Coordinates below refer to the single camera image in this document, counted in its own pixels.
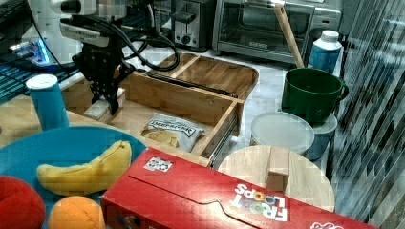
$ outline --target white lid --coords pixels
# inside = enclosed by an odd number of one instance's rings
[[[289,148],[302,154],[313,143],[312,127],[302,118],[288,113],[265,113],[251,125],[252,137],[261,145]]]
[[[327,134],[334,131],[337,127],[337,119],[334,114],[330,114],[328,119],[322,125],[312,126],[316,135]]]
[[[53,74],[39,74],[27,80],[27,87],[29,89],[46,89],[52,87],[57,83],[57,77]]]
[[[328,42],[336,42],[339,38],[337,31],[322,31],[321,39]]]

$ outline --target red box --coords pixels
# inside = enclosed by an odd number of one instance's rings
[[[101,205],[114,229],[374,228],[153,148]]]

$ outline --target blue cup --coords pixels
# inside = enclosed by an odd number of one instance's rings
[[[56,76],[39,74],[29,79],[26,85],[43,131],[69,127],[69,118]]]

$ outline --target blue plate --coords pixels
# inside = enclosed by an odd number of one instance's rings
[[[71,166],[89,162],[118,140],[130,142],[132,161],[146,148],[130,135],[100,127],[70,127],[30,135],[0,149],[0,175],[18,177],[29,183],[44,200],[48,215],[64,197],[41,186],[36,178],[36,168],[41,164]],[[102,193],[87,198],[99,203]]]

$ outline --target wooden tray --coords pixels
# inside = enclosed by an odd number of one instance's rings
[[[153,73],[225,90],[236,94],[238,98],[179,86],[151,78],[144,73],[132,73],[120,84],[126,91],[123,108],[107,124],[139,136],[154,113],[198,123],[205,128],[205,132],[188,154],[201,156],[206,159],[207,165],[211,164],[226,139],[239,133],[238,120],[242,116],[245,100],[257,82],[258,73],[246,66],[191,53],[181,55],[181,63],[175,70]],[[92,105],[93,95],[89,85],[89,82],[82,80],[64,90],[65,104],[69,111],[83,115]],[[164,146],[164,151],[181,150]]]

